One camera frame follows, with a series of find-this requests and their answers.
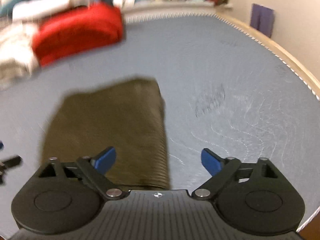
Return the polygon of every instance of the olive green fabric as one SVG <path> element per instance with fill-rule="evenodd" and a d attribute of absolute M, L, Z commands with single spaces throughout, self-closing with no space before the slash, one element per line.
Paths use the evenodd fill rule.
<path fill-rule="evenodd" d="M 168 189 L 164 102 L 155 80 L 134 79 L 65 98 L 44 139 L 42 163 L 95 156 L 114 146 L 106 174 L 125 189 Z"/>

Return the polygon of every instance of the gray table surface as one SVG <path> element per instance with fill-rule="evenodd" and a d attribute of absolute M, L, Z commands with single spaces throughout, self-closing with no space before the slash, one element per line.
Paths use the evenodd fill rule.
<path fill-rule="evenodd" d="M 0 93 L 1 159 L 23 165 L 0 187 L 0 233 L 17 226 L 10 204 L 38 168 L 41 145 L 63 98 L 115 80 L 154 77 L 165 100 L 171 185 L 190 192 L 210 178 L 200 152 L 256 162 L 268 157 L 306 203 L 320 206 L 320 108 L 307 86 L 272 52 L 214 17 L 127 26 L 127 39 L 56 62 Z"/>

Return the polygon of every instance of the white rope trim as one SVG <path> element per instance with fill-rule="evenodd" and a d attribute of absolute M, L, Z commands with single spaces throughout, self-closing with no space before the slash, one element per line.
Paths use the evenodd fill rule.
<path fill-rule="evenodd" d="M 246 36 L 250 37 L 252 40 L 256 41 L 258 44 L 261 46 L 265 47 L 267 50 L 271 51 L 282 63 L 284 63 L 288 68 L 291 69 L 293 73 L 295 73 L 300 80 L 304 82 L 305 85 L 308 86 L 308 88 L 311 90 L 312 94 L 316 96 L 316 99 L 320 101 L 320 98 L 318 95 L 316 95 L 316 92 L 311 89 L 311 87 L 307 84 L 306 81 L 303 80 L 302 77 L 298 75 L 282 58 L 280 58 L 276 53 L 274 53 L 271 49 L 269 49 L 265 44 L 263 44 L 261 41 L 259 41 L 257 38 L 252 36 L 251 34 L 245 32 L 242 30 L 240 27 L 234 25 L 233 23 L 229 22 L 228 20 L 220 17 L 219 15 L 215 13 L 196 13 L 196 12 L 176 12 L 176 13 L 156 13 L 156 14 L 151 14 L 151 15 L 140 15 L 140 16 L 129 16 L 125 19 L 126 24 L 132 24 L 132 23 L 140 23 L 140 22 L 147 22 L 147 21 L 152 21 L 152 20 L 158 20 L 158 19 L 169 19 L 169 18 L 179 18 L 179 17 L 190 17 L 190 16 L 202 16 L 202 17 L 215 17 L 218 20 L 232 26 L 236 30 L 241 31 L 243 34 Z"/>
<path fill-rule="evenodd" d="M 319 212 L 320 212 L 320 207 L 318 207 L 318 209 L 311 215 L 311 217 L 309 217 L 309 219 L 297 229 L 297 232 L 300 232 L 307 224 L 309 224 L 310 221 L 313 220 Z"/>

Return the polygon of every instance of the folded red cloth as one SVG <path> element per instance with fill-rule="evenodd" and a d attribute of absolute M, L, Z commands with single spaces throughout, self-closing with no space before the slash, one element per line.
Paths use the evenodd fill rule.
<path fill-rule="evenodd" d="M 120 10 L 103 2 L 52 17 L 33 37 L 32 49 L 45 66 L 59 58 L 122 39 Z"/>

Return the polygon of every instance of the white wall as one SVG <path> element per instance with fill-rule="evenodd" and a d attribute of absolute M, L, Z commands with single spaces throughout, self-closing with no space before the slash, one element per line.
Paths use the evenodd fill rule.
<path fill-rule="evenodd" d="M 251 5 L 275 10 L 272 39 L 320 80 L 320 0 L 230 0 L 231 16 L 249 24 Z"/>

